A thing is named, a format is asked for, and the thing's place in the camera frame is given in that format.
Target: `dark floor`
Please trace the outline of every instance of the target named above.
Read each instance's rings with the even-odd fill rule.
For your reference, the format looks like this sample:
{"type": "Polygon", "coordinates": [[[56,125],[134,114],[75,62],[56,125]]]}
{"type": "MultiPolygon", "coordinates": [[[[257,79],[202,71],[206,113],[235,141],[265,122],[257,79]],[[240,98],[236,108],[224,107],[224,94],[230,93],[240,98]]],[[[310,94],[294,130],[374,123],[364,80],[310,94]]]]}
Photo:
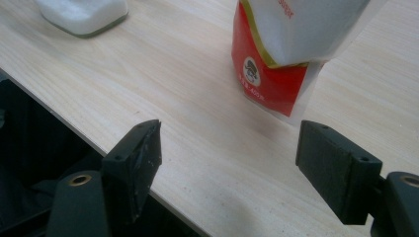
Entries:
{"type": "MultiPolygon", "coordinates": [[[[2,73],[2,70],[0,69],[0,82],[5,79],[8,79],[7,78],[8,76],[6,76],[3,73],[2,73]]],[[[148,196],[148,199],[143,207],[141,217],[133,225],[125,226],[124,229],[121,229],[121,230],[114,230],[114,236],[193,236],[195,237],[199,235],[195,231],[193,231],[190,227],[188,227],[188,225],[182,222],[179,218],[177,218],[174,214],[172,214],[169,210],[167,210],[163,205],[161,205],[152,196],[148,196]]]]}

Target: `white mouse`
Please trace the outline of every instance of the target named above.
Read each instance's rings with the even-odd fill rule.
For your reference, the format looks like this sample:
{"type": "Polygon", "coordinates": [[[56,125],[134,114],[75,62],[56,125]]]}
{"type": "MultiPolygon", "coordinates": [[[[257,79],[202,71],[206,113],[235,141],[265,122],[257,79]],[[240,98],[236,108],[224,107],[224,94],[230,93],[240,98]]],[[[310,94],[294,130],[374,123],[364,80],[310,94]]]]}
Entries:
{"type": "Polygon", "coordinates": [[[126,0],[36,0],[53,25],[81,38],[95,36],[122,22],[126,0]]]}

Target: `package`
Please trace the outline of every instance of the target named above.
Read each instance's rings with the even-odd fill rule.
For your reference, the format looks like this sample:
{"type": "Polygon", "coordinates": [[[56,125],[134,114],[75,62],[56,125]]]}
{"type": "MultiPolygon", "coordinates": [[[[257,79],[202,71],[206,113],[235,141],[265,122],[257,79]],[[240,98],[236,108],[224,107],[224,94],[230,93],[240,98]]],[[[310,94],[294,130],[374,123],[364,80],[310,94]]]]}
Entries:
{"type": "Polygon", "coordinates": [[[386,0],[239,0],[232,58],[245,95],[300,122],[315,80],[386,0]]]}

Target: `food packet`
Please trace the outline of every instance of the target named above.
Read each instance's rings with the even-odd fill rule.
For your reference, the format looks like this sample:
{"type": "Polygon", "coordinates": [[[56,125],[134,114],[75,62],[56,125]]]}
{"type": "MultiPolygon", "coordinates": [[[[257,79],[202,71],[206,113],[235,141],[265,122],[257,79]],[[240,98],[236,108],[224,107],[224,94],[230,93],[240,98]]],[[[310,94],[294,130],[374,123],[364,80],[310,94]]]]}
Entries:
{"type": "Polygon", "coordinates": [[[386,0],[239,0],[232,58],[244,94],[297,124],[324,65],[386,0]]]}

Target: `light wood surface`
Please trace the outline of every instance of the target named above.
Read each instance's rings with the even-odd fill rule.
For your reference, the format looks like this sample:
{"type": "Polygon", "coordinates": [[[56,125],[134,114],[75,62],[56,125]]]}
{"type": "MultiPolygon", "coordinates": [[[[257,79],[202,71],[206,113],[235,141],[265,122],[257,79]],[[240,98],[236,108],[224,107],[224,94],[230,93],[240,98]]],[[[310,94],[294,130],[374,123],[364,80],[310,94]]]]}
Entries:
{"type": "MultiPolygon", "coordinates": [[[[244,98],[230,51],[235,0],[128,1],[92,39],[34,1],[0,1],[0,67],[102,154],[161,119],[153,195],[213,236],[369,236],[344,226],[294,164],[299,127],[244,98]]],[[[328,62],[304,119],[419,174],[419,2],[391,0],[328,62]]]]}

